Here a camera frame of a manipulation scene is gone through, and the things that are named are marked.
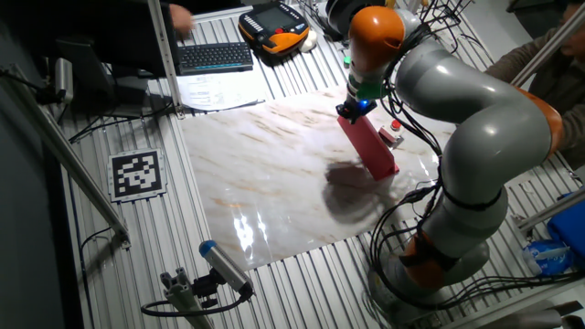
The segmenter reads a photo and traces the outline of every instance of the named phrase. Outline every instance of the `gray robot arm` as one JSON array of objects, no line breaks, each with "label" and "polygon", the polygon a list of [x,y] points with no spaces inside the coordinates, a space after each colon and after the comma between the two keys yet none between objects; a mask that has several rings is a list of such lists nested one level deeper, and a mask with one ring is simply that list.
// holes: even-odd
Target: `gray robot arm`
[{"label": "gray robot arm", "polygon": [[[417,24],[416,17],[385,7],[356,14],[349,33],[348,96],[338,108],[342,116],[355,119],[355,104],[385,79]],[[384,265],[403,295],[423,298],[469,278],[489,260],[485,241],[507,210],[504,184],[554,153],[562,120],[545,102],[468,67],[430,38],[408,50],[396,93],[423,116],[460,124],[443,150],[438,205],[405,255]]]}]

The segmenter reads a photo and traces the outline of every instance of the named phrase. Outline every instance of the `table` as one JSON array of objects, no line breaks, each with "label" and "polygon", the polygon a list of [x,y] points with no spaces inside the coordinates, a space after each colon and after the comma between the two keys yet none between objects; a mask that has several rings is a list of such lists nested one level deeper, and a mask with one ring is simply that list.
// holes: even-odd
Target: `table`
[{"label": "table", "polygon": [[[238,16],[246,10],[240,8],[198,16],[196,41],[239,41]],[[475,36],[465,20],[455,32]],[[485,69],[491,63],[487,52],[477,47],[474,41],[467,37],[457,39],[461,45],[456,54],[462,60],[478,69]],[[341,47],[320,37],[318,48],[312,53],[296,56],[276,68],[267,68],[256,61],[255,69],[266,81],[262,88],[267,99],[280,99],[345,84],[346,74],[340,61],[345,54],[343,50],[339,53],[338,48]],[[165,82],[156,82],[150,91],[154,107],[164,105],[156,93],[162,91],[167,94]],[[63,129],[66,135],[71,136],[83,128],[89,123],[88,119],[65,120]],[[201,241],[210,238],[210,234],[196,177],[190,170],[184,136],[174,115],[109,126],[74,145],[77,154],[104,190],[107,190],[108,156],[145,147],[158,147],[165,151],[166,167],[170,173],[168,192],[154,199],[115,205],[116,210],[123,214],[130,231],[133,246],[128,251],[118,248],[115,243],[110,245],[110,242],[115,242],[111,233],[91,241],[84,250],[84,259],[89,264],[89,296],[96,328],[188,328],[184,319],[142,316],[140,305],[164,299],[160,273],[173,272],[182,266],[194,279],[206,275],[209,270],[207,263],[198,255],[197,248]],[[63,175],[68,196],[69,227],[75,245],[79,239],[107,228],[107,224],[71,183],[67,173],[63,172]],[[567,175],[562,159],[554,156],[524,178],[508,185],[510,213],[529,217],[554,203],[560,194],[578,187]],[[523,238],[510,220],[488,241],[493,258],[475,278],[494,274],[528,275],[522,260],[514,253],[521,247]],[[411,224],[407,221],[399,227]],[[535,232],[537,237],[547,235],[543,226],[536,227]],[[384,317],[365,298],[367,262],[363,248],[368,242],[369,235],[364,234],[247,271],[257,296],[250,303],[213,315],[210,319],[217,328],[388,327]],[[399,242],[392,241],[391,244],[393,248],[399,248]],[[75,251],[74,256],[76,269],[80,273],[80,255]],[[91,328],[83,286],[80,281],[71,284],[78,284],[85,324]],[[452,288],[457,291],[461,285]],[[571,285],[550,286],[498,293],[466,308],[425,317],[413,325],[420,328],[439,325],[446,328],[475,327],[570,288]],[[221,305],[227,305],[234,302],[236,296],[230,288],[222,287],[218,299]]]}]

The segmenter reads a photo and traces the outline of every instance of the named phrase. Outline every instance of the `cable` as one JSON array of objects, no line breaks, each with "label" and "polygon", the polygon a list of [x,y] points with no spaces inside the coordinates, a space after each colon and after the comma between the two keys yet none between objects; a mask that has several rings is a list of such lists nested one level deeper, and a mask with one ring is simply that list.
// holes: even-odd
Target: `cable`
[{"label": "cable", "polygon": [[83,138],[82,135],[84,135],[86,133],[92,133],[92,132],[94,132],[94,131],[96,131],[96,130],[98,130],[100,128],[108,127],[108,126],[111,126],[111,125],[114,125],[114,124],[118,124],[118,123],[131,122],[131,121],[134,121],[134,120],[138,120],[138,119],[143,119],[143,118],[148,118],[148,117],[155,116],[156,114],[158,114],[158,113],[160,113],[162,111],[165,111],[165,110],[169,109],[172,105],[173,105],[173,103],[172,102],[169,102],[168,104],[166,104],[166,106],[164,106],[164,108],[162,108],[160,110],[157,110],[157,111],[154,111],[154,112],[152,112],[150,114],[142,115],[139,118],[132,118],[132,119],[129,118],[129,119],[124,119],[124,120],[120,120],[120,121],[117,121],[117,122],[110,122],[110,123],[101,124],[101,125],[96,126],[96,127],[91,127],[96,121],[98,121],[99,119],[102,118],[102,117],[97,117],[94,121],[92,121],[85,128],[83,128],[79,133],[76,133],[76,134],[73,135],[73,137],[69,138],[69,142],[70,143],[76,143],[80,139]]},{"label": "cable", "polygon": [[80,251],[83,251],[83,247],[85,247],[85,245],[86,245],[88,242],[90,242],[90,240],[91,240],[93,237],[95,237],[95,236],[97,236],[98,234],[101,234],[101,233],[103,233],[103,232],[105,232],[105,231],[107,231],[107,230],[110,230],[110,229],[112,229],[112,227],[105,228],[105,229],[103,229],[103,230],[101,230],[101,231],[97,231],[97,232],[95,232],[95,233],[91,234],[90,236],[88,236],[88,238],[87,238],[87,239],[85,239],[85,240],[83,241],[83,243],[81,243]]},{"label": "cable", "polygon": [[183,316],[211,315],[211,314],[222,313],[222,312],[234,309],[234,308],[238,307],[238,305],[240,305],[241,303],[246,302],[251,296],[252,296],[252,294],[250,294],[248,296],[242,295],[239,297],[239,299],[237,301],[235,301],[233,304],[228,305],[228,306],[218,307],[218,308],[215,308],[213,310],[192,311],[192,312],[151,311],[151,310],[149,310],[149,308],[160,306],[160,305],[169,305],[171,303],[169,301],[149,302],[148,304],[145,304],[145,305],[140,307],[140,312],[142,312],[146,315],[157,316],[157,317],[183,317]]},{"label": "cable", "polygon": [[29,87],[30,89],[34,90],[37,93],[37,101],[41,100],[44,101],[46,104],[50,103],[61,103],[62,99],[58,96],[58,94],[54,92],[49,92],[48,89],[42,88],[37,86],[34,83],[28,82],[26,80],[20,79],[16,75],[8,72],[6,69],[0,69],[0,79],[1,78],[9,78],[14,81],[18,81],[25,86]]},{"label": "cable", "polygon": [[[437,2],[434,1],[430,7],[430,10],[435,10],[436,8]],[[421,17],[423,19],[426,19],[428,14],[429,13],[421,13]],[[447,22],[445,22],[445,24],[447,26],[446,28],[449,28],[450,32],[452,33],[449,24]],[[415,307],[431,311],[447,310],[457,305],[461,305],[464,302],[468,302],[474,298],[479,298],[490,293],[502,292],[510,289],[533,288],[557,282],[575,281],[585,277],[585,273],[583,272],[563,274],[547,278],[485,277],[480,280],[474,281],[472,284],[465,286],[463,290],[453,295],[451,298],[443,302],[437,303],[420,302],[416,299],[409,297],[408,295],[402,293],[396,287],[394,287],[392,283],[389,281],[388,277],[386,277],[380,259],[382,250],[386,247],[385,246],[386,241],[398,235],[410,233],[414,230],[417,231],[414,237],[417,236],[420,237],[422,235],[422,226],[424,225],[425,221],[430,217],[433,209],[436,208],[437,206],[436,200],[438,198],[439,192],[443,189],[441,179],[442,160],[441,146],[439,145],[435,136],[427,129],[425,129],[421,124],[419,124],[416,121],[416,119],[412,115],[410,115],[408,111],[406,111],[405,104],[399,99],[398,94],[396,93],[395,85],[391,81],[392,73],[395,71],[395,68],[397,67],[399,62],[404,58],[404,56],[406,56],[406,54],[411,49],[415,48],[426,38],[433,36],[434,34],[435,32],[431,31],[430,26],[428,24],[423,23],[419,27],[417,27],[417,29],[415,29],[415,31],[413,31],[413,33],[409,37],[407,37],[404,40],[398,55],[388,65],[388,69],[382,81],[383,83],[381,86],[381,94],[384,95],[384,97],[382,97],[382,106],[384,110],[394,119],[399,121],[405,127],[405,129],[407,129],[409,132],[413,133],[423,142],[425,142],[432,149],[432,151],[436,153],[436,155],[439,157],[438,178],[436,180],[436,184],[434,184],[433,186],[423,188],[419,188],[419,185],[415,186],[414,191],[409,192],[394,207],[391,207],[384,214],[382,214],[378,223],[375,225],[372,231],[372,241],[369,248],[369,260],[371,261],[372,268],[378,274],[380,280],[384,283],[384,285],[394,295],[396,295],[397,298]],[[401,230],[391,232],[389,234],[383,234],[382,228],[384,228],[385,224],[388,222],[392,214],[399,207],[406,205],[408,203],[413,205],[414,203],[421,201],[425,196],[429,194],[431,194],[431,199],[425,207],[424,214],[422,216],[417,214],[420,216],[420,221],[415,227],[404,228]]]},{"label": "cable", "polygon": [[69,104],[65,105],[63,112],[61,113],[61,115],[57,119],[57,124],[61,124],[61,121],[63,120],[63,117],[65,116],[65,112],[67,111],[68,108],[69,108]]}]

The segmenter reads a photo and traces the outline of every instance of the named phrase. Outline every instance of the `marble sheet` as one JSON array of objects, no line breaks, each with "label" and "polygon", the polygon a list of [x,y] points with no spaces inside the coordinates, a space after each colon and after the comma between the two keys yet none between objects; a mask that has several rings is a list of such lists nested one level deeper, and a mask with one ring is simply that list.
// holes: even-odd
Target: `marble sheet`
[{"label": "marble sheet", "polygon": [[[374,182],[336,121],[345,97],[338,87],[181,122],[211,237],[243,269],[371,230],[437,176],[437,157],[406,132],[392,151],[399,173]],[[392,121],[380,107],[368,118],[377,129]],[[454,131],[417,118],[442,146]],[[412,219],[413,210],[393,219]]]}]

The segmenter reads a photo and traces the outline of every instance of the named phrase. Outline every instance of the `black keyboard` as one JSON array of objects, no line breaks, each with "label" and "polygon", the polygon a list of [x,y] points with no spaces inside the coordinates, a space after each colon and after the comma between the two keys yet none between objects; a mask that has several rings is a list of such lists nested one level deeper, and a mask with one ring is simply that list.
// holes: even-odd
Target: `black keyboard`
[{"label": "black keyboard", "polygon": [[180,47],[179,57],[182,75],[252,69],[250,47],[245,42]]}]

